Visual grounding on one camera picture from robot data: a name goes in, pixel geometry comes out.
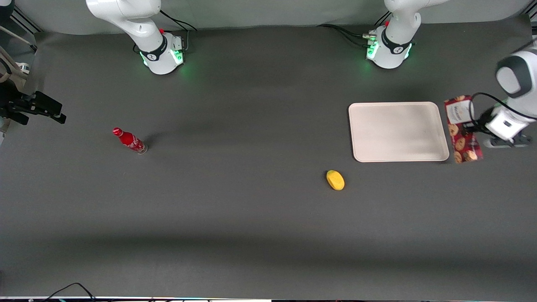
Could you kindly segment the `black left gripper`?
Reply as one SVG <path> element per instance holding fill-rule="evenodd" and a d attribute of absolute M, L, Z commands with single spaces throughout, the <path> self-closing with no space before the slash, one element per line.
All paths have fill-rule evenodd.
<path fill-rule="evenodd" d="M 532 105 L 510 104 L 512 111 L 504 106 L 494 106 L 487 128 L 479 123 L 463 123 L 462 135 L 488 134 L 488 130 L 502 140 L 512 141 L 515 135 L 532 123 Z"/>

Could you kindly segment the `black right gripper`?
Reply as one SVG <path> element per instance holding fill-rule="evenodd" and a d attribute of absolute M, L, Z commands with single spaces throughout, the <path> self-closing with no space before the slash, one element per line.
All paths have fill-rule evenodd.
<path fill-rule="evenodd" d="M 31 99 L 36 107 L 34 110 L 30 102 Z M 40 91 L 33 91 L 30 94 L 22 93 L 11 80 L 6 80 L 0 84 L 0 115 L 4 119 L 27 125 L 29 117 L 24 113 L 28 113 L 43 115 L 59 124 L 65 124 L 67 117 L 61 111 L 62 104 L 60 102 Z"/>

